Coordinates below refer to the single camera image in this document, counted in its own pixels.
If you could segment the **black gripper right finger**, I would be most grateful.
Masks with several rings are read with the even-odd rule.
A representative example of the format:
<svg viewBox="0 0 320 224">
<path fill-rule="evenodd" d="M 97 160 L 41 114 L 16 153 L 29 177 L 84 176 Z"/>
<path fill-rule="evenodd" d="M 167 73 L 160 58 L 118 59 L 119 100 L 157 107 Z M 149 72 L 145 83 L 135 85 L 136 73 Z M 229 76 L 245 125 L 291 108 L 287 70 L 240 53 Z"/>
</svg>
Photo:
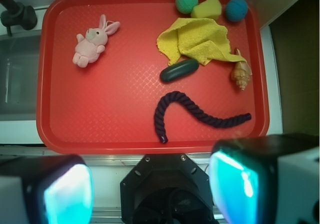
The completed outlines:
<svg viewBox="0 0 320 224">
<path fill-rule="evenodd" d="M 317 224 L 320 139 L 302 133 L 218 141 L 208 175 L 229 224 Z"/>
</svg>

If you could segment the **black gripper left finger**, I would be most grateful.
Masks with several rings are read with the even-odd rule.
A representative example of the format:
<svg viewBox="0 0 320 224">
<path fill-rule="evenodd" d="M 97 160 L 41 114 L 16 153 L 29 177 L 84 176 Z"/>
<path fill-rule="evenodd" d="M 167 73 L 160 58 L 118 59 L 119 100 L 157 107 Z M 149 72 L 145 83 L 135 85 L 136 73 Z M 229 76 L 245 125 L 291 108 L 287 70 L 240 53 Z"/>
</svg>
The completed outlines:
<svg viewBox="0 0 320 224">
<path fill-rule="evenodd" d="M 93 205 L 92 172 L 78 155 L 0 161 L 2 224 L 88 224 Z"/>
</svg>

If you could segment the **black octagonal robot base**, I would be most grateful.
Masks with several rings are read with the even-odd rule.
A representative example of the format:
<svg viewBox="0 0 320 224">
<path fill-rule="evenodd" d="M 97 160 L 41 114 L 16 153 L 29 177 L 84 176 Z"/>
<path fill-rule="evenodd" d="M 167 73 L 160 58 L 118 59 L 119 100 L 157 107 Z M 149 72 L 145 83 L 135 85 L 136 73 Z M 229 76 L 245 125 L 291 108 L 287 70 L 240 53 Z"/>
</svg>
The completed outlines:
<svg viewBox="0 0 320 224">
<path fill-rule="evenodd" d="M 145 155 L 120 182 L 125 224 L 216 224 L 209 176 L 186 154 Z"/>
</svg>

